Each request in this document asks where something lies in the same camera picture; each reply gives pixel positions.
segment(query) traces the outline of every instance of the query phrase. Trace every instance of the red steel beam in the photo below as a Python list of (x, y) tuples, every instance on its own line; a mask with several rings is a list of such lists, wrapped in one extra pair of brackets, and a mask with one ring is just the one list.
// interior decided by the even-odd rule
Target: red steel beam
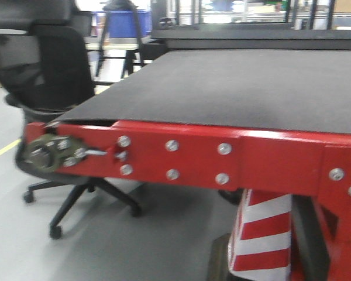
[[(44, 132), (44, 124), (32, 123), (26, 128), (26, 140), (30, 142)], [(112, 126), (60, 124), (57, 134), (80, 138), (107, 152), (62, 167), (60, 173), (311, 196), (339, 218), (328, 281), (351, 280), (351, 270), (340, 266), (351, 263), (351, 135), (139, 121), (118, 121)], [(120, 148), (120, 136), (130, 137), (131, 144)], [(165, 148), (170, 140), (179, 143), (177, 151)], [(230, 144), (231, 153), (219, 154), (221, 143)], [(124, 150), (128, 158), (121, 162), (115, 154)], [(122, 165), (131, 165), (133, 172), (121, 175)], [(345, 172), (341, 180), (329, 177), (335, 168)], [(179, 178), (169, 180), (166, 172), (170, 169), (177, 169)], [(229, 176), (226, 184), (216, 182), (220, 173)]]

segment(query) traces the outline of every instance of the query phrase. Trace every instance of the red and white striped post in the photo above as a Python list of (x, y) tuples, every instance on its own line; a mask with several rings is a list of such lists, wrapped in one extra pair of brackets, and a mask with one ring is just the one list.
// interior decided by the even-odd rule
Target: red and white striped post
[(229, 271), (253, 281), (289, 281), (291, 195), (245, 190), (228, 245)]

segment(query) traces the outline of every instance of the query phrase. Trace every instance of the yellow floor line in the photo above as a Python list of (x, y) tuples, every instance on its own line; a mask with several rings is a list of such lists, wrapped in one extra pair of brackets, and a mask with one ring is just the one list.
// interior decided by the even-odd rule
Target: yellow floor line
[(100, 89), (97, 89), (96, 90), (96, 95), (98, 95), (98, 94), (101, 94), (102, 92), (104, 92), (106, 89), (108, 89), (109, 88), (109, 86), (102, 86)]
[(20, 142), (20, 139), (17, 139), (14, 142), (8, 144), (6, 147), (0, 149), (0, 155), (3, 155), (5, 152), (14, 148), (17, 144), (19, 144), (19, 142)]

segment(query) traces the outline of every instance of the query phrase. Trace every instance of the black felt mat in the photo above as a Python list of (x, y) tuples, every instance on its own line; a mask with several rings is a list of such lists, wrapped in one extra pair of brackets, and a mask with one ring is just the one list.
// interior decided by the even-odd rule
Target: black felt mat
[(59, 120), (351, 133), (351, 51), (165, 54)]

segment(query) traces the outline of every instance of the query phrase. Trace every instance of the black office chair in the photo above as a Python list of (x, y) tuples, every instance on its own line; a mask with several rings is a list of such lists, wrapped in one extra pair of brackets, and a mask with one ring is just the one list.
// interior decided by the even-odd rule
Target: black office chair
[[(0, 29), (24, 30), (22, 34), (0, 31), (0, 83), (9, 92), (6, 102), (22, 109), (25, 125), (45, 122), (49, 132), (55, 132), (57, 125), (50, 121), (94, 95), (84, 40), (69, 26), (73, 16), (74, 0), (0, 0)], [(22, 139), (15, 157), (17, 167), (47, 180), (29, 186), (24, 195), (27, 203), (34, 200), (34, 190), (75, 185), (50, 223), (53, 239), (61, 237), (58, 224), (68, 210), (85, 190), (94, 187), (129, 205), (133, 216), (140, 215), (138, 203), (106, 180), (40, 172), (34, 163), (47, 159), (46, 152), (35, 153), (33, 162), (25, 160), (25, 152)]]

